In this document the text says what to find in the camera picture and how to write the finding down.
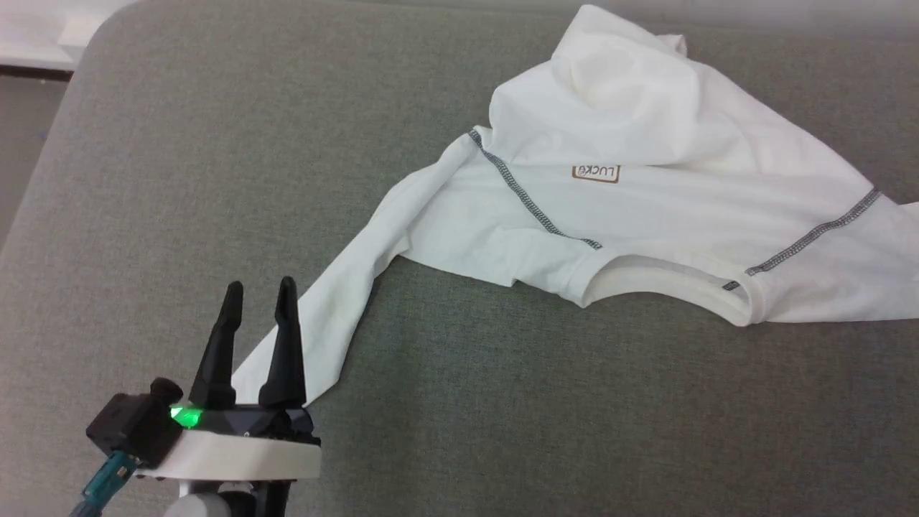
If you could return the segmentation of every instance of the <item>folded fabric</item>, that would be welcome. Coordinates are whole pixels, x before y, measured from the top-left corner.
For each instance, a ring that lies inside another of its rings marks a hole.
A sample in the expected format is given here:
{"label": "folded fabric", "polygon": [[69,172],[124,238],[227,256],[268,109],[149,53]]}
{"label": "folded fabric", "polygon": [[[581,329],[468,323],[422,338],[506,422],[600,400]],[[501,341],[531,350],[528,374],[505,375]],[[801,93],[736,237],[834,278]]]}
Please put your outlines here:
{"label": "folded fabric", "polygon": [[[658,38],[583,7],[551,59],[392,188],[300,299],[310,401],[397,255],[587,307],[667,294],[737,326],[919,317],[919,209]],[[233,375],[264,383],[273,330]]]}

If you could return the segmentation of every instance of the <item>gray cushion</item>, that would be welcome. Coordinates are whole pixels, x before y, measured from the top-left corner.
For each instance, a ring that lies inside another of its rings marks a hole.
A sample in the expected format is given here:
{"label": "gray cushion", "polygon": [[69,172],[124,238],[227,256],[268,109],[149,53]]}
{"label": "gray cushion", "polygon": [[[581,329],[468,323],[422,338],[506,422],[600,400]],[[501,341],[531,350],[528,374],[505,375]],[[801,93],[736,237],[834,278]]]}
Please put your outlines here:
{"label": "gray cushion", "polygon": [[[157,0],[97,33],[0,255],[0,501],[63,515],[85,425],[185,388],[223,289],[239,362],[386,190],[437,159],[567,18]],[[919,199],[917,48],[683,32],[690,53]],[[586,310],[396,259],[312,411],[323,476],[289,515],[907,515],[915,321],[735,328],[650,294]],[[108,516],[158,516],[134,480]]]}

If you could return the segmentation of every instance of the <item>green led indicator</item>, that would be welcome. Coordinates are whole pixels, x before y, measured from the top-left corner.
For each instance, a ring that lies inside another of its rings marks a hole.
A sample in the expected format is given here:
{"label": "green led indicator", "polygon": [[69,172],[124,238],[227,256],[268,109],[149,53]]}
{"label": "green led indicator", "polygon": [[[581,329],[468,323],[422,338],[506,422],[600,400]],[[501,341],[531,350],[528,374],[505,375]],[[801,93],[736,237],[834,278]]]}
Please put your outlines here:
{"label": "green led indicator", "polygon": [[169,413],[172,415],[173,420],[178,422],[178,424],[185,429],[192,429],[198,425],[198,421],[201,420],[201,413],[203,409],[195,408],[170,408]]}

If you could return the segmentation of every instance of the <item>rectangular logo on shirt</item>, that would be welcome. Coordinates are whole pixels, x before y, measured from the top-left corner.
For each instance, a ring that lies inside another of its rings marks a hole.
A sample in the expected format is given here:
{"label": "rectangular logo on shirt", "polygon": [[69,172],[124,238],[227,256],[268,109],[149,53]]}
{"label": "rectangular logo on shirt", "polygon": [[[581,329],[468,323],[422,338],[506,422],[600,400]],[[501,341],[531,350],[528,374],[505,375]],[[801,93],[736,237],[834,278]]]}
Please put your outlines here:
{"label": "rectangular logo on shirt", "polygon": [[574,166],[572,178],[619,183],[620,166]]}

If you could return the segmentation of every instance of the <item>gray floor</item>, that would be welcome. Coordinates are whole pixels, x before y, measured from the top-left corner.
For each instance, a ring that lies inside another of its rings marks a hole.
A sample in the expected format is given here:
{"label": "gray floor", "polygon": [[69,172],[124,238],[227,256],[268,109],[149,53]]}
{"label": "gray floor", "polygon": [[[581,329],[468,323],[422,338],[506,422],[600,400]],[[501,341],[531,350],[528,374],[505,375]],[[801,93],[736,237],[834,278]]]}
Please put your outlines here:
{"label": "gray floor", "polygon": [[0,247],[66,88],[57,81],[0,75]]}

